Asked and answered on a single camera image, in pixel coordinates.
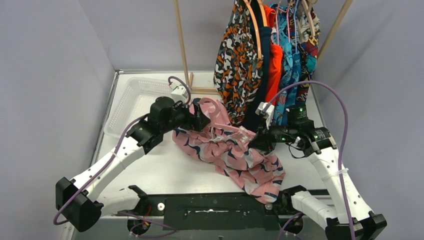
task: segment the white tray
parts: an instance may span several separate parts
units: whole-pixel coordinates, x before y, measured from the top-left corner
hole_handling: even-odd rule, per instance
[[[103,128],[104,134],[115,138],[121,136],[131,121],[148,114],[157,97],[171,97],[171,88],[166,80],[133,77],[126,82],[124,89]]]

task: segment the wooden hanger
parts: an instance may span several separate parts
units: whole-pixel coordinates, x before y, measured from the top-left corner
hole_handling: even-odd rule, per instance
[[[259,4],[260,13],[262,14],[263,26],[268,27],[267,15],[265,15],[264,2],[262,0],[257,0],[257,3]]]
[[[254,14],[253,9],[251,7],[251,0],[243,0],[243,2],[246,4],[246,7],[249,10],[249,13],[250,13],[250,16],[251,16],[252,22],[253,22],[254,32],[255,32],[255,35],[256,35],[257,59],[262,59],[261,36],[259,35],[258,22],[256,21],[255,14]]]
[[[306,17],[307,17],[307,21],[309,22],[310,33],[312,34],[312,36],[315,36],[315,25],[314,25],[314,20],[312,19],[312,15],[311,15],[311,9],[312,9],[313,3],[310,2],[310,5],[308,5],[308,2],[306,0],[301,0],[301,1],[302,1],[303,9],[304,9]]]

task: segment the red-orange garment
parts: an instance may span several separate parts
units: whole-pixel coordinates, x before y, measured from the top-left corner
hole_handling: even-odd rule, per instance
[[[263,6],[266,15],[266,21],[268,26],[273,28],[275,26],[276,11],[267,5]],[[269,55],[269,69],[268,69],[268,83],[266,85],[266,96],[265,102],[271,101],[271,99],[279,91],[279,83],[281,79],[281,63],[283,60],[283,49],[277,45],[271,43],[271,53]]]

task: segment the screw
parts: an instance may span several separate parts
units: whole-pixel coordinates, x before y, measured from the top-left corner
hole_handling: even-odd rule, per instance
[[[265,204],[265,209],[266,210],[272,210],[273,209],[273,204],[272,203]]]
[[[163,204],[162,202],[160,202],[158,205],[157,205],[157,210],[159,210],[159,211],[163,211],[165,209],[165,204]]]

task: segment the white table surface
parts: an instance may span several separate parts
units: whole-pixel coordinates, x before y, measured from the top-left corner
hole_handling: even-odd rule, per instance
[[[146,73],[120,74],[112,108],[117,104],[125,84],[133,77],[145,77],[166,80],[169,76],[184,79],[184,73]],[[194,72],[194,87],[213,87],[213,72]],[[208,95],[219,98],[219,95]],[[307,113],[314,120],[316,127],[322,127],[313,94],[306,101]],[[99,150],[99,158],[109,152],[118,142],[117,138],[105,135]],[[278,144],[275,150],[286,171],[282,189],[302,185],[308,190],[325,189],[317,171],[306,159],[294,159],[285,144]],[[295,155],[302,152],[294,150]],[[163,142],[144,157],[135,161],[116,177],[105,191],[119,190],[123,186],[137,185],[148,195],[153,194],[193,194],[193,193],[234,193],[242,190],[227,176],[215,172],[215,166],[196,161],[180,150],[172,141],[172,134],[167,133]]]

